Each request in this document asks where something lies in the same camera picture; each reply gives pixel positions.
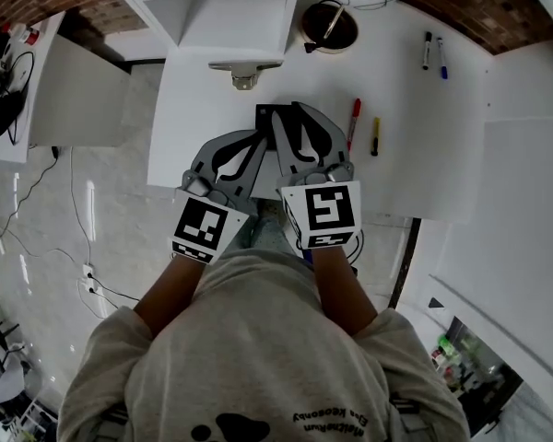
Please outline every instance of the white cabinet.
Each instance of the white cabinet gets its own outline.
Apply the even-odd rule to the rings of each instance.
[[[169,49],[285,52],[297,0],[126,0]]]

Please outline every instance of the black marker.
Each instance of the black marker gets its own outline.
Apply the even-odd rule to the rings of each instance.
[[[430,56],[430,44],[432,43],[432,33],[427,31],[426,33],[426,42],[424,43],[424,62],[422,63],[422,68],[428,70],[428,59]]]

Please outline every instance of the gray t-shirt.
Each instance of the gray t-shirt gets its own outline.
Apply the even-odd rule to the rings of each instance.
[[[418,440],[468,440],[458,400],[405,318],[387,309],[349,336],[323,314],[307,265],[247,250],[208,267],[191,306],[153,341],[129,308],[103,321],[58,439],[404,440],[392,394],[419,405]]]

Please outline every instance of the yellow marker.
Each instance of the yellow marker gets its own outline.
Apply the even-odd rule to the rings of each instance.
[[[379,155],[379,125],[381,124],[381,118],[375,118],[375,124],[372,128],[372,147],[371,155]]]

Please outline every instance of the blue marker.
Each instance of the blue marker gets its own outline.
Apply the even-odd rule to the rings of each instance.
[[[449,79],[449,70],[446,68],[446,56],[444,55],[444,43],[442,38],[438,38],[439,42],[439,52],[441,53],[441,75],[444,80]]]

